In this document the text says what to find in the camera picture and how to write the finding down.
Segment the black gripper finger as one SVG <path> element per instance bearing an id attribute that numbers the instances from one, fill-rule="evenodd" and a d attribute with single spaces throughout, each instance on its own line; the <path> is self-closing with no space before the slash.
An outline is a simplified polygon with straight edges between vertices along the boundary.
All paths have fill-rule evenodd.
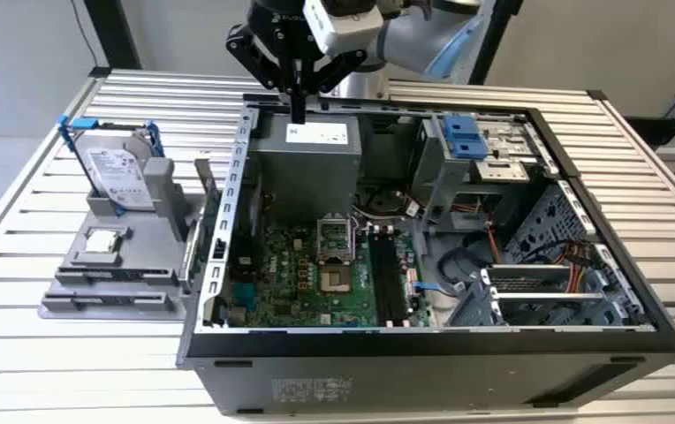
<path id="1" fill-rule="evenodd" d="M 297 69 L 294 59 L 284 54 L 280 57 L 269 52 L 266 46 L 248 25 L 234 25 L 226 40 L 228 52 L 244 65 L 260 84 L 285 94 L 290 105 L 290 120 L 297 124 Z"/>
<path id="2" fill-rule="evenodd" d="M 338 54 L 328 64 L 316 69 L 313 58 L 301 60 L 297 82 L 297 122 L 306 122 L 306 102 L 310 95 L 329 92 L 366 60 L 365 50 Z"/>

